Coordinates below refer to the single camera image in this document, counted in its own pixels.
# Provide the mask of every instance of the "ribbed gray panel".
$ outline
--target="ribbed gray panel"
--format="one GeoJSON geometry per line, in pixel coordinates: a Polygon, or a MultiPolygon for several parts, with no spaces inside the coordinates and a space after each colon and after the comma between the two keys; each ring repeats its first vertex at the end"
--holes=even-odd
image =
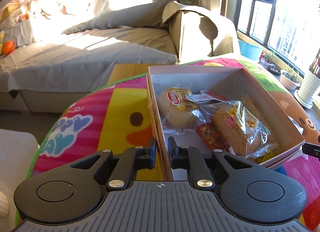
{"type": "Polygon", "coordinates": [[[110,192],[90,216],[67,225],[25,221],[15,232],[302,232],[297,221],[259,226],[229,214],[211,192],[193,189],[186,181],[135,181],[131,188],[110,192]]]}

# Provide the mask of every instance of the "red label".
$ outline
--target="red label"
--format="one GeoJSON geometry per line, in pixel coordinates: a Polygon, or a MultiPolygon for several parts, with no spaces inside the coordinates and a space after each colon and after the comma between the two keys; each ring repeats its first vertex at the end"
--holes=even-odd
{"type": "Polygon", "coordinates": [[[169,92],[167,93],[167,96],[168,96],[169,101],[170,101],[172,104],[174,104],[174,105],[176,105],[176,106],[180,104],[180,98],[179,98],[179,96],[178,96],[176,93],[169,91],[169,92]]]}
{"type": "Polygon", "coordinates": [[[219,95],[219,94],[215,94],[213,92],[210,92],[210,91],[206,91],[205,92],[207,95],[209,95],[210,97],[213,97],[213,98],[216,98],[216,99],[219,99],[221,101],[228,101],[228,99],[222,95],[219,95]]]}
{"type": "Polygon", "coordinates": [[[230,127],[232,127],[236,123],[236,121],[233,119],[231,115],[226,117],[226,122],[230,127]]]}

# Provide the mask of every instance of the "cardboard box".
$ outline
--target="cardboard box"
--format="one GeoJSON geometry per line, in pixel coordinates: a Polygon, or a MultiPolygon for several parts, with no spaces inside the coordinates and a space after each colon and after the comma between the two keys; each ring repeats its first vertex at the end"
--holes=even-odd
{"type": "MultiPolygon", "coordinates": [[[[277,149],[279,154],[263,162],[262,166],[274,168],[279,162],[289,159],[305,142],[278,103],[245,69],[215,66],[152,66],[148,69],[147,81],[152,130],[158,140],[169,180],[186,178],[184,170],[172,170],[170,167],[166,141],[172,135],[163,133],[156,102],[156,97],[172,85],[191,85],[193,94],[199,93],[200,90],[210,90],[230,100],[239,100],[242,92],[249,95],[271,125],[280,145],[277,149]]],[[[210,153],[195,132],[173,136],[178,146],[194,146],[198,147],[202,153],[210,153]]]]}

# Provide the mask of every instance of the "orange toy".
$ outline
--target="orange toy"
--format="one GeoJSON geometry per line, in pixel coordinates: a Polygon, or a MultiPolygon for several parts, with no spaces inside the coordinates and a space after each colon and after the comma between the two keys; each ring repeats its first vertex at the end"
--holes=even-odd
{"type": "Polygon", "coordinates": [[[7,41],[2,46],[2,53],[8,55],[14,51],[15,44],[14,41],[7,41]]]}

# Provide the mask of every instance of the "play mat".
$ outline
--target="play mat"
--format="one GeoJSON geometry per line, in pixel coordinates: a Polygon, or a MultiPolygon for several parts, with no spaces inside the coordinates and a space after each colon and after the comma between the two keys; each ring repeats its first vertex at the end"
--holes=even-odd
{"type": "MultiPolygon", "coordinates": [[[[259,64],[247,60],[216,58],[193,65],[241,67],[250,72],[301,127],[307,142],[320,137],[308,115],[293,96],[259,64]]],[[[147,105],[146,74],[107,85],[82,98],[61,116],[42,143],[30,175],[61,166],[105,148],[114,154],[132,146],[146,146],[152,136],[147,105]]],[[[162,167],[138,172],[137,179],[163,179],[162,167]]],[[[300,221],[313,231],[320,223],[320,162],[300,156],[278,169],[298,180],[307,192],[307,205],[300,221]]]]}

